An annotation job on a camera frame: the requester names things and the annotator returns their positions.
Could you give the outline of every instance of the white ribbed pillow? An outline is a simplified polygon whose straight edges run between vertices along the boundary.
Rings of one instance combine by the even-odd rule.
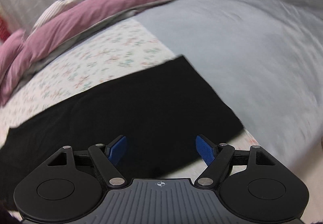
[[[38,18],[36,23],[31,30],[31,33],[35,32],[36,29],[46,24],[48,21],[57,17],[59,14],[71,9],[78,4],[78,0],[57,0],[55,1],[44,13]]]

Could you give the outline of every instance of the folded black fabric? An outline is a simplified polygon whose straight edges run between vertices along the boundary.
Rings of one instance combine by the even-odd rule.
[[[0,150],[0,199],[15,208],[16,185],[65,145],[86,150],[125,135],[118,170],[156,178],[198,158],[195,138],[227,142],[243,129],[239,119],[181,56],[100,84],[66,99],[9,131]]]

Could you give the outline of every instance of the gray plastic panel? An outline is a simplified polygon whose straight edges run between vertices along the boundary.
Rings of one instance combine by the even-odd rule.
[[[24,224],[33,224],[28,220]],[[188,179],[134,179],[121,190],[110,190],[85,217],[69,224],[247,224],[229,212],[211,190],[200,190]],[[290,224],[302,224],[293,220]]]

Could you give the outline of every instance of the silver screw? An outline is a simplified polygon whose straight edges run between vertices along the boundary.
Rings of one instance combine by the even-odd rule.
[[[213,183],[213,180],[209,177],[202,177],[197,182],[202,186],[209,186]]]
[[[125,180],[121,177],[114,177],[114,178],[110,179],[109,182],[113,186],[119,186],[119,185],[122,185],[123,183],[125,183]]]

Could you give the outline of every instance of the pink pillowcase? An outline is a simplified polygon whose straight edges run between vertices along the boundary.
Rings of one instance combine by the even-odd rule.
[[[161,0],[85,0],[37,29],[1,84],[0,105],[9,100],[23,73],[64,41],[118,12],[155,1]]]
[[[8,68],[23,49],[24,38],[25,30],[19,29],[0,46],[0,84]]]

